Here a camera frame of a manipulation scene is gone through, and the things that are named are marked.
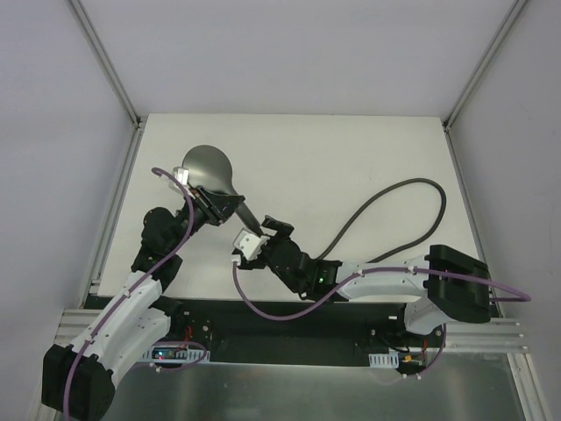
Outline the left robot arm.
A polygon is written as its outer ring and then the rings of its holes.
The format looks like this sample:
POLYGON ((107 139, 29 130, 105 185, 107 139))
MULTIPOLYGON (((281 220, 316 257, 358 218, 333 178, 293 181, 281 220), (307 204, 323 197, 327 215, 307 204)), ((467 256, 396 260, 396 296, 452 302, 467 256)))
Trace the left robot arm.
POLYGON ((77 420, 100 420, 118 384, 159 339, 185 331, 180 302, 163 295, 179 272, 179 249, 204 225, 225 223, 244 202, 237 194, 190 189, 181 209, 163 207, 143 218, 141 247, 118 293, 66 346, 43 359, 41 402, 77 420))

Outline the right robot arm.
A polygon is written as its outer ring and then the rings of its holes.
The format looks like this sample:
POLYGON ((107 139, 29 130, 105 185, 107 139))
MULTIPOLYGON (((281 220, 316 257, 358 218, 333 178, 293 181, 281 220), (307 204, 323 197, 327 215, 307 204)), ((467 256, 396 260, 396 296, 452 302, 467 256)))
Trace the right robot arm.
POLYGON ((242 270, 269 269, 302 300, 317 304, 369 296, 405 296, 403 318, 394 335, 414 346, 450 321, 485 324, 491 319, 488 268, 480 260, 445 245, 425 255, 384 266, 312 258, 290 238, 292 225, 267 218, 273 235, 246 228, 233 241, 232 259, 242 270))

